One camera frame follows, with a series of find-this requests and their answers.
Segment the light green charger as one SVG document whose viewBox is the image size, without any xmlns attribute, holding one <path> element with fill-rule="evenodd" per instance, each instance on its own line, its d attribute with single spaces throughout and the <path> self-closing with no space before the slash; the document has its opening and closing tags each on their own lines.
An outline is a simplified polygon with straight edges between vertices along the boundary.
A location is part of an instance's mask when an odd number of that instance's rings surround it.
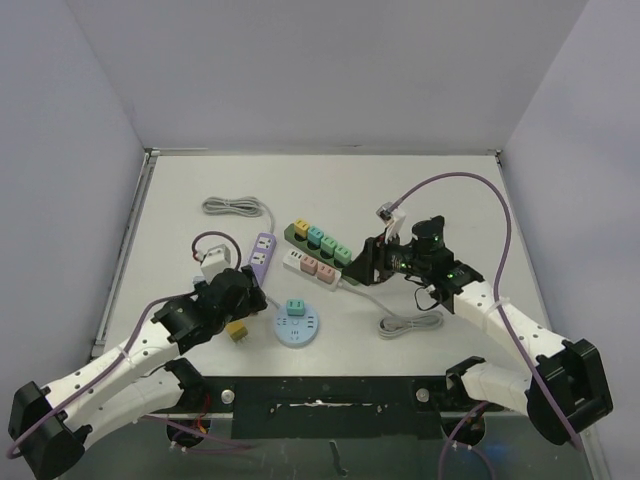
<svg viewBox="0 0 640 480">
<path fill-rule="evenodd" d="M 334 261 L 341 266 L 346 266 L 351 262 L 352 251 L 342 244 L 338 244 L 334 249 Z"/>
</svg>

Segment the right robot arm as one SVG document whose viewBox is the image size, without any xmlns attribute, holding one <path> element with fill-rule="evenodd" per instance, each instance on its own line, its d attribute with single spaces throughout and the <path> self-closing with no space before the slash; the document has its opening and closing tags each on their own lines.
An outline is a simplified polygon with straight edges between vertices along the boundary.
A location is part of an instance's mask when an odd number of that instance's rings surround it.
<svg viewBox="0 0 640 480">
<path fill-rule="evenodd" d="M 447 372 L 445 395 L 459 409 L 487 401 L 529 418 L 548 441 L 562 445 L 613 410 L 604 366 L 587 340 L 572 342 L 537 323 L 444 243 L 441 216 L 416 223 L 412 239 L 369 237 L 343 271 L 370 286 L 400 274 L 425 288 L 435 303 L 468 321 L 521 364 L 521 371 L 471 357 Z"/>
</svg>

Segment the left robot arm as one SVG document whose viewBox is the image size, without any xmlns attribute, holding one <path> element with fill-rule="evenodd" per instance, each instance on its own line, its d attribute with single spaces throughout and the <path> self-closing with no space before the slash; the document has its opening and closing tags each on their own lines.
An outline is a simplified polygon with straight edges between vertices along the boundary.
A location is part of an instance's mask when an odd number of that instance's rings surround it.
<svg viewBox="0 0 640 480">
<path fill-rule="evenodd" d="M 63 378 L 44 386 L 29 382 L 15 392 L 7 458 L 24 459 L 38 479 L 54 479 L 100 433 L 161 410 L 202 412 L 206 383 L 185 353 L 266 307 L 249 266 L 152 301 L 121 344 Z"/>
</svg>

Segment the pink charger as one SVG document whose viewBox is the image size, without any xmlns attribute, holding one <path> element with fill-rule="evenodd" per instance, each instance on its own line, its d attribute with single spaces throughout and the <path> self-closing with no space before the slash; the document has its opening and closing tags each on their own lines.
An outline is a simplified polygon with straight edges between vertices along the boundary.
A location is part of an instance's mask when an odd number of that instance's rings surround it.
<svg viewBox="0 0 640 480">
<path fill-rule="evenodd" d="M 315 276 L 317 274 L 319 268 L 319 262 L 317 259 L 310 257 L 308 255 L 304 255 L 300 259 L 300 270 L 306 274 L 311 276 Z"/>
<path fill-rule="evenodd" d="M 316 271 L 316 276 L 322 282 L 331 284 L 336 278 L 336 270 L 329 265 L 319 263 Z"/>
</svg>

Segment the yellow USB charger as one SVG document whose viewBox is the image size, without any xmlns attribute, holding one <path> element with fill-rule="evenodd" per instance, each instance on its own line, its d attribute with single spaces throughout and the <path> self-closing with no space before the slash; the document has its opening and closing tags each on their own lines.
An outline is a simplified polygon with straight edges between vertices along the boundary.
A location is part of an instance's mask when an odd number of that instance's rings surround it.
<svg viewBox="0 0 640 480">
<path fill-rule="evenodd" d="M 298 218 L 294 223 L 294 234 L 303 240 L 308 237 L 311 224 L 303 218 Z"/>
</svg>

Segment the teal charger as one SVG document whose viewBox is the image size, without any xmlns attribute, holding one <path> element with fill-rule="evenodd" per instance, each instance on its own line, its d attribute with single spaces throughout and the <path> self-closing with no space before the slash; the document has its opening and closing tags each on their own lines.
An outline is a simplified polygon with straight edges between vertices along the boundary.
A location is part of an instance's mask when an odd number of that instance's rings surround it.
<svg viewBox="0 0 640 480">
<path fill-rule="evenodd" d="M 291 317 L 303 317 L 306 314 L 305 302 L 302 299 L 288 299 L 285 309 Z"/>
<path fill-rule="evenodd" d="M 324 232 L 317 226 L 312 225 L 307 232 L 307 241 L 315 248 L 319 248 L 324 238 Z"/>
</svg>

